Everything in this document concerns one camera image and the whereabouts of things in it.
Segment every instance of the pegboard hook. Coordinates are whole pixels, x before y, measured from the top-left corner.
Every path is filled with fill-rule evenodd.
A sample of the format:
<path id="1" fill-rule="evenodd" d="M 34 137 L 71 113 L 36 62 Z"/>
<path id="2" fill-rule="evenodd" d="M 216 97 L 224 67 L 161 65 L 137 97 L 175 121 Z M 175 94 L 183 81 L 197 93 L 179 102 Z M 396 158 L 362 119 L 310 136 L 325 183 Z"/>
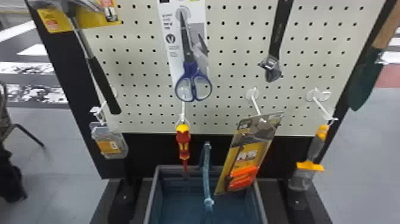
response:
<path id="1" fill-rule="evenodd" d="M 179 119 L 178 119 L 177 122 L 175 122 L 175 129 L 181 123 L 186 123 L 190 128 L 190 123 L 185 117 L 185 102 L 184 101 L 182 101 L 182 108 L 181 108 L 181 111 L 180 111 L 180 114 L 179 114 Z"/>
<path id="2" fill-rule="evenodd" d="M 100 122 L 100 125 L 105 124 L 104 107 L 106 103 L 107 101 L 104 101 L 100 107 L 92 107 L 92 109 L 90 109 L 90 112 L 96 117 L 97 121 Z"/>
<path id="3" fill-rule="evenodd" d="M 117 99 L 118 98 L 118 91 L 111 87 L 112 94 L 114 97 Z M 107 104 L 107 101 L 104 100 L 103 103 L 100 105 L 100 107 L 92 107 L 90 109 L 90 113 L 93 114 L 93 116 L 96 117 L 97 121 L 100 122 L 101 125 L 105 124 L 105 114 L 104 114 L 104 107 Z"/>
<path id="4" fill-rule="evenodd" d="M 318 88 L 314 88 L 307 92 L 306 99 L 309 102 L 314 101 L 319 108 L 324 113 L 323 118 L 329 122 L 329 125 L 333 124 L 338 118 L 333 117 L 333 114 L 328 112 L 327 109 L 322 105 L 320 101 L 326 101 L 329 99 L 331 92 L 330 91 L 323 91 L 321 92 Z"/>
<path id="5" fill-rule="evenodd" d="M 254 108 L 257 111 L 258 115 L 261 115 L 260 108 L 258 107 L 258 104 L 256 102 L 256 99 L 260 96 L 260 92 L 258 91 L 257 87 L 254 86 L 254 88 L 249 89 L 246 93 L 246 98 L 248 100 L 251 100 L 253 102 Z"/>

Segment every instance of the blue scissors handle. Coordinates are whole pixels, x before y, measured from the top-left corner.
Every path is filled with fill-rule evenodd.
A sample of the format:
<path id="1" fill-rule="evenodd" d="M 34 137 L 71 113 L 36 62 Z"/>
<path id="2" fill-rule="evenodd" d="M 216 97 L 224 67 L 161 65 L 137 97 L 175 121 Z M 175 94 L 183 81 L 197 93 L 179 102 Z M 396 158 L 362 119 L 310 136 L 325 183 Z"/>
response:
<path id="1" fill-rule="evenodd" d="M 186 102 L 193 102 L 194 100 L 202 101 L 202 100 L 206 99 L 211 94 L 211 92 L 213 90 L 213 86 L 211 84 L 211 81 L 208 79 L 208 77 L 200 71 L 199 67 L 197 66 L 196 61 L 193 61 L 190 63 L 184 62 L 183 69 L 185 72 L 179 78 L 179 80 L 175 86 L 175 94 L 177 95 L 177 97 L 180 100 L 186 101 Z M 201 98 L 198 97 L 198 93 L 197 93 L 196 80 L 195 80 L 197 77 L 201 77 L 202 80 L 205 80 L 207 83 L 206 86 L 210 89 L 209 93 L 206 96 L 203 96 Z M 180 83 L 185 82 L 186 80 L 189 80 L 190 86 L 188 86 L 188 88 L 190 88 L 190 91 L 192 93 L 192 98 L 190 98 L 190 99 L 182 98 L 178 94 L 179 88 L 181 87 Z"/>

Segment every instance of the wooden handle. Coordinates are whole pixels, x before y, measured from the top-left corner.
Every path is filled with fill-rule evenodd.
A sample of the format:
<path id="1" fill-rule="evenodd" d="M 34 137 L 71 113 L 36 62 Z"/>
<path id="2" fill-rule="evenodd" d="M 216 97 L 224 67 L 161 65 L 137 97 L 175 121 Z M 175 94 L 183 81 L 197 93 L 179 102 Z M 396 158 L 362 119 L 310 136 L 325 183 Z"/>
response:
<path id="1" fill-rule="evenodd" d="M 399 25 L 400 25 L 400 0 L 397 0 L 395 6 L 393 7 L 385 23 L 380 29 L 378 36 L 372 43 L 372 46 L 380 49 L 387 47 L 390 39 L 393 37 L 393 34 L 395 33 L 395 30 L 397 29 L 397 27 L 399 27 Z"/>

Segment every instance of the red and yellow screwdriver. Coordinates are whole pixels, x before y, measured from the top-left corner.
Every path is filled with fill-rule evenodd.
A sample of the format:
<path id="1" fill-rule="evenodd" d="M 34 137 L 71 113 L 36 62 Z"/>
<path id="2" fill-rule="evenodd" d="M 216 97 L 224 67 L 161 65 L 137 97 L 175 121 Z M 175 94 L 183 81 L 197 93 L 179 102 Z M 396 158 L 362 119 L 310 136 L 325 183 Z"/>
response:
<path id="1" fill-rule="evenodd" d="M 176 141 L 179 146 L 179 158 L 183 163 L 183 170 L 185 171 L 186 177 L 188 177 L 188 158 L 189 154 L 189 142 L 190 142 L 190 132 L 189 125 L 186 123 L 179 124 L 176 127 Z"/>

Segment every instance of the white pegboard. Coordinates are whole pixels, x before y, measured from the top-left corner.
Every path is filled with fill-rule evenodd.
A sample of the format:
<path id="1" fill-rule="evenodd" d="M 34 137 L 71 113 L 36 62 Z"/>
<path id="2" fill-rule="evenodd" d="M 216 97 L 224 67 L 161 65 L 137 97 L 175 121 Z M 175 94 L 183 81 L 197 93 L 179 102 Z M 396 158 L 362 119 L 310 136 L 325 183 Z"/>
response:
<path id="1" fill-rule="evenodd" d="M 118 90 L 123 112 L 106 110 L 108 124 L 122 132 L 173 133 L 180 101 L 168 76 L 157 2 L 117 3 L 123 25 L 85 30 Z M 283 78 L 267 83 L 257 63 L 268 54 L 277 0 L 207 0 L 214 89 L 205 101 L 187 103 L 191 132 L 232 134 L 239 119 L 256 113 L 245 98 L 256 86 L 262 113 L 285 112 L 278 135 L 313 136 L 324 120 L 305 94 L 329 89 L 332 96 L 323 104 L 334 108 L 383 3 L 295 0 L 280 54 Z"/>

